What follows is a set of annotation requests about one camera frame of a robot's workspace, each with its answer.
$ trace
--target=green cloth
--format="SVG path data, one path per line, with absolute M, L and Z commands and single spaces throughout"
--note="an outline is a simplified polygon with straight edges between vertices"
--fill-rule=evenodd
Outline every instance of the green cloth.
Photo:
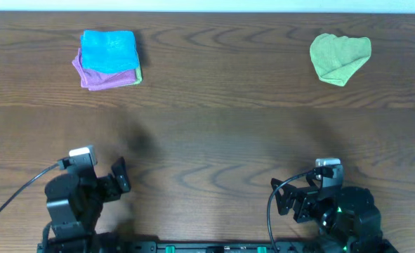
M 132 83 L 132 85 L 139 84 L 139 83 L 142 82 L 142 80 L 143 80 L 143 78 L 142 78 L 142 70 L 141 70 L 140 66 L 138 66 L 136 68 L 136 81 L 134 83 Z
M 371 41 L 321 34 L 310 46 L 310 57 L 321 81 L 345 86 L 371 56 Z

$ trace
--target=wooden table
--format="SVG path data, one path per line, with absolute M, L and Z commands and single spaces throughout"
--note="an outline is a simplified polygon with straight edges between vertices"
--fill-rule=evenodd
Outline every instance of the wooden table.
M 84 30 L 133 30 L 144 82 L 81 89 L 71 61 Z M 324 32 L 371 39 L 343 88 L 310 62 Z M 133 184 L 98 231 L 267 241 L 270 179 L 332 156 L 347 186 L 374 194 L 387 239 L 415 252 L 415 15 L 0 13 L 0 205 L 88 144 L 99 176 L 123 155 Z M 60 173 L 0 214 L 0 252 L 35 252 Z M 317 232 L 275 206 L 272 222 L 278 238 Z

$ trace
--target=black cable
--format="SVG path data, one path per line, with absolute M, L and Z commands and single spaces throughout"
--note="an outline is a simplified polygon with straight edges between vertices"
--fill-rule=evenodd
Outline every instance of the black cable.
M 291 178 L 285 180 L 284 182 L 282 182 L 270 195 L 270 198 L 268 199 L 268 205 L 266 207 L 266 222 L 268 225 L 268 234 L 270 235 L 270 240 L 271 240 L 271 245 L 272 248 L 274 249 L 275 253 L 278 253 L 279 250 L 276 247 L 276 242 L 275 239 L 272 236 L 272 230 L 271 230 L 271 220 L 270 220 L 270 210 L 271 210 L 271 202 L 273 197 L 276 195 L 276 193 L 286 184 L 288 184 L 291 181 L 294 181 L 296 179 L 299 179 L 300 177 L 306 176 L 307 174 L 312 173 L 312 171 L 308 171 L 308 172 L 304 172 L 301 174 L 298 174 L 296 176 L 292 176 Z
M 51 224 L 51 221 L 46 224 L 41 237 L 41 248 L 44 253 L 46 253 L 46 248 L 48 247 L 48 236 L 50 235 Z
M 15 198 L 17 197 L 18 194 L 20 194 L 22 192 L 22 190 L 24 190 L 26 187 L 28 187 L 29 185 L 31 185 L 31 183 L 34 183 L 34 181 L 36 181 L 39 177 L 43 176 L 46 172 L 56 168 L 59 164 L 53 164 L 51 166 L 49 166 L 48 168 L 44 169 L 42 172 L 40 172 L 39 174 L 37 174 L 37 176 L 35 176 L 34 178 L 32 178 L 31 180 L 29 180 L 27 183 L 25 183 L 22 187 L 20 187 L 20 189 L 18 189 L 1 207 L 0 207 L 0 212 L 3 211 L 4 207 L 6 207 L 7 205 L 9 205 L 9 203 Z

